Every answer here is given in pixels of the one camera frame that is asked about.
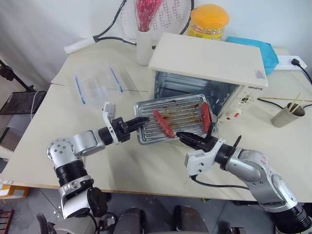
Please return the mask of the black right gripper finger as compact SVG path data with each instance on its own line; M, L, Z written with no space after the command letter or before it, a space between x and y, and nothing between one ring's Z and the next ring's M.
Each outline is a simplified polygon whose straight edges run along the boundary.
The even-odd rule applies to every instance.
M192 139L181 138L180 141L191 148L196 148L198 144L196 140L192 140Z
M203 141L203 138L201 136L198 136L193 133L189 132L177 132L176 133L177 137L179 138L180 141L182 142L201 142Z

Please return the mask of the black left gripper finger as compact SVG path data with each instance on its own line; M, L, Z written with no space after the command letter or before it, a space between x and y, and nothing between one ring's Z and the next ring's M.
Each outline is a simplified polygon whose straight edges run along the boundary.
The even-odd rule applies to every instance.
M146 121L128 121L128 132L137 131L139 128L143 127L146 124Z
M143 126L149 121L149 117L136 117L127 121L128 126Z

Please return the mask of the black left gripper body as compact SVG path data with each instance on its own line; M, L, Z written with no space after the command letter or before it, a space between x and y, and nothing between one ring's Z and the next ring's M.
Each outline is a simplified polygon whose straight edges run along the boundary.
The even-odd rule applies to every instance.
M130 121L124 121L123 118L118 117L113 119L112 122L113 130L117 136L118 142L123 143L130 139Z

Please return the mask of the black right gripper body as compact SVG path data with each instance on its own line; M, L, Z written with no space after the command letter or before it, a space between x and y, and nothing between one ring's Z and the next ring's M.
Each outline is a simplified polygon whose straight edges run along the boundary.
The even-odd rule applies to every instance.
M196 150L203 150L204 152L209 152L218 142L218 138L210 137L209 139L205 139L200 137L199 142L196 144Z

